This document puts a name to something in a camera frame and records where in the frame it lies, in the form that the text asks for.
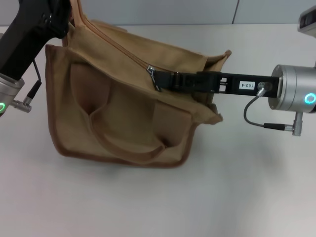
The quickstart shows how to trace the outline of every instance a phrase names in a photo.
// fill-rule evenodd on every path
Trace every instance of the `label sticker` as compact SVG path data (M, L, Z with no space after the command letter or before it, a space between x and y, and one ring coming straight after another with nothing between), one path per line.
M239 84L239 89L244 90L254 90L256 83L254 81L241 81Z

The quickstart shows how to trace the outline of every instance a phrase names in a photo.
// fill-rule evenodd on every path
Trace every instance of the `zipper pull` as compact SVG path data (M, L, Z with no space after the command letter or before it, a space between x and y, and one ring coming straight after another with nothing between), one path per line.
M148 66L147 72L150 74L150 77L152 78L155 90L161 92L161 88L156 85L156 81L155 81L155 77L154 77L155 71L156 70L154 67L152 67L150 65Z

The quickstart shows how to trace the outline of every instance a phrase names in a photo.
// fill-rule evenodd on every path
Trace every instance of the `green indicator light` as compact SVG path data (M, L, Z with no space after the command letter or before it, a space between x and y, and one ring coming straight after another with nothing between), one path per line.
M5 103L0 103L0 112L5 109Z

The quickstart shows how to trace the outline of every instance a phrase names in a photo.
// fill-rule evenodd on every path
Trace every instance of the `canvas tote bag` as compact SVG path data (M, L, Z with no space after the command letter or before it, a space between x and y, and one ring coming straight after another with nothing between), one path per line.
M207 57L89 21L79 0L63 46L46 46L49 131L64 156L149 167L187 159L199 124L223 120L205 93L156 91L160 71L220 71L230 55Z

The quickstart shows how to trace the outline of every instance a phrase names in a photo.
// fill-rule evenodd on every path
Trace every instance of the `white table surface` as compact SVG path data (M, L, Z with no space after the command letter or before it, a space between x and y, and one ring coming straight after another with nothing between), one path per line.
M316 61L316 39L296 32L296 25L126 28L208 55L231 49L227 73L269 76L277 64ZM44 77L43 51L37 63ZM24 79L19 99L36 81L33 68ZM302 137L292 137L246 124L249 100L216 95L224 122L197 129L187 163L142 169L59 155L43 86L30 114L9 108L0 120L0 235L315 237L316 115L304 115ZM292 123L294 113L272 111L262 98L249 118Z

